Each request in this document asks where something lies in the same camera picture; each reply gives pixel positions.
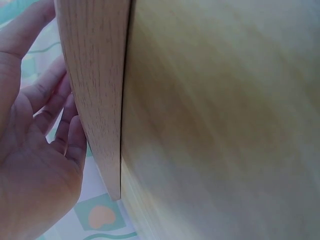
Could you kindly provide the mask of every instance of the finger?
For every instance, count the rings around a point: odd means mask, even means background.
[[[40,113],[34,117],[34,123],[43,134],[48,134],[52,129],[70,93],[71,87],[69,77],[66,74],[57,89],[53,92],[47,104]]]
[[[87,140],[79,116],[74,116],[70,123],[68,147],[65,157],[74,161],[82,173],[85,167]]]
[[[28,98],[34,114],[48,102],[52,92],[64,75],[66,75],[66,64],[64,56],[61,55],[53,61],[49,69],[33,85],[20,91],[20,94],[24,94]]]
[[[22,59],[40,31],[55,17],[53,0],[33,3],[1,31],[0,53]]]
[[[71,120],[74,116],[78,115],[75,99],[72,94],[66,100],[63,108],[61,120],[56,130],[54,140],[50,145],[59,153],[65,155],[68,145],[68,134]]]

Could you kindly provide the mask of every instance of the wooden board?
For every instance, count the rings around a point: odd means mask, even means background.
[[[142,240],[320,239],[319,7],[136,1],[122,199]]]
[[[120,191],[122,86],[129,0],[56,0],[67,70],[93,157],[113,200]]]

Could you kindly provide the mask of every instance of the wood grain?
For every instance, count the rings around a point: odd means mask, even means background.
[[[136,1],[121,177],[142,240],[320,239],[319,10]]]
[[[113,200],[118,200],[130,1],[56,0],[55,6],[79,116],[107,190]]]

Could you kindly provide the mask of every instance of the patterned fabric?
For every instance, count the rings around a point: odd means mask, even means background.
[[[37,0],[0,0],[0,29]],[[57,22],[51,22],[39,35],[22,60],[21,87],[32,84],[62,53]],[[53,140],[58,124],[48,134]],[[121,201],[112,202],[90,148],[85,160],[81,196],[74,208],[37,240],[138,240]]]

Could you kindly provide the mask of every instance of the hand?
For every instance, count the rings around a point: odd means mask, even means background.
[[[77,202],[86,137],[63,57],[20,90],[21,60],[55,17],[52,0],[33,4],[0,33],[0,239],[33,240]],[[64,107],[55,140],[51,130]]]

